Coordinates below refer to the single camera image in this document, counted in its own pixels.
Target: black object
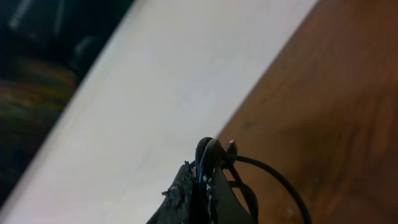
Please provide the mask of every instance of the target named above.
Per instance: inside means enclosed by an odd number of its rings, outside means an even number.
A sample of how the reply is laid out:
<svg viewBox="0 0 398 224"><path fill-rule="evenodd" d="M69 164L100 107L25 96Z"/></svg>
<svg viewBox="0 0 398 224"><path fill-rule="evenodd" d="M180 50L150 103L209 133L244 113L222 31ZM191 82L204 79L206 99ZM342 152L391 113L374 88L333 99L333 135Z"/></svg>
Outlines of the black object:
<svg viewBox="0 0 398 224"><path fill-rule="evenodd" d="M234 141L229 142L225 151L217 139L200 140L195 161L181 166L171 187L162 193L165 200L147 223L258 223L256 195L242 182L233 166L235 161L252 164L273 175L296 201L304 223L312 223L300 195L280 173L260 161L238 156L237 152ZM227 181L223 169L228 169L235 181ZM233 193L234 187L241 190L250 214Z"/></svg>
<svg viewBox="0 0 398 224"><path fill-rule="evenodd" d="M132 2L1 0L0 31L83 78Z"/></svg>

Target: brown wooden floor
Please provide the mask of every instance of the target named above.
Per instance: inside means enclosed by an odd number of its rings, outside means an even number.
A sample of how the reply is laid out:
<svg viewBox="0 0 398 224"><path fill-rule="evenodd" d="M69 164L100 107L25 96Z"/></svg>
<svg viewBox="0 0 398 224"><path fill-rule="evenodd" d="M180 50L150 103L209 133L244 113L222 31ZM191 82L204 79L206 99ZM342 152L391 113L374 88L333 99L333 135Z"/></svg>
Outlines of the brown wooden floor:
<svg viewBox="0 0 398 224"><path fill-rule="evenodd" d="M285 175L314 223L398 223L398 1L320 1L220 139ZM302 222L276 180L236 166L261 223Z"/></svg>

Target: black wire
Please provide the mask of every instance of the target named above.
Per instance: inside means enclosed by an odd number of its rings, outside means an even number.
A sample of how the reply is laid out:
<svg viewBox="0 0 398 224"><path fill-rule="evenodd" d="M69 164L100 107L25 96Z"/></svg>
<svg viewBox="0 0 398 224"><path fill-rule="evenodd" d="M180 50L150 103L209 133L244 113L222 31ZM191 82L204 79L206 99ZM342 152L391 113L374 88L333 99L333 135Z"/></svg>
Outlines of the black wire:
<svg viewBox="0 0 398 224"><path fill-rule="evenodd" d="M228 184L231 188L235 187L241 190L246 205L248 205L250 216L256 223L259 223L259 204L253 190L246 184L238 181L228 181Z"/></svg>
<svg viewBox="0 0 398 224"><path fill-rule="evenodd" d="M232 162L229 162L228 165L228 170L230 171L230 173L232 174L232 176L234 177L234 179L238 182L238 183L242 183L242 179L239 176L238 172L236 171L234 165Z"/></svg>
<svg viewBox="0 0 398 224"><path fill-rule="evenodd" d="M307 207L304 204L303 199L300 197L299 193L297 193L297 191L294 189L294 187L292 186L292 184L289 183L289 181L287 181L285 179L285 177L283 177L280 173L278 173L276 170L274 170L272 167L270 167L269 165L257 161L255 159L250 159L244 156L237 156L237 155L228 155L228 157L232 160L236 160L236 161L240 161L240 162L246 162L248 164L252 164L254 166L260 167L261 169L267 171L268 173L270 173L271 175L273 175L277 180L279 180L279 182L281 182L281 184L287 189L287 191L289 192L289 194L293 197L293 199L296 201L298 208L301 211L301 214L303 216L304 219L304 223L305 224L311 224L311 217L310 214L308 212Z"/></svg>

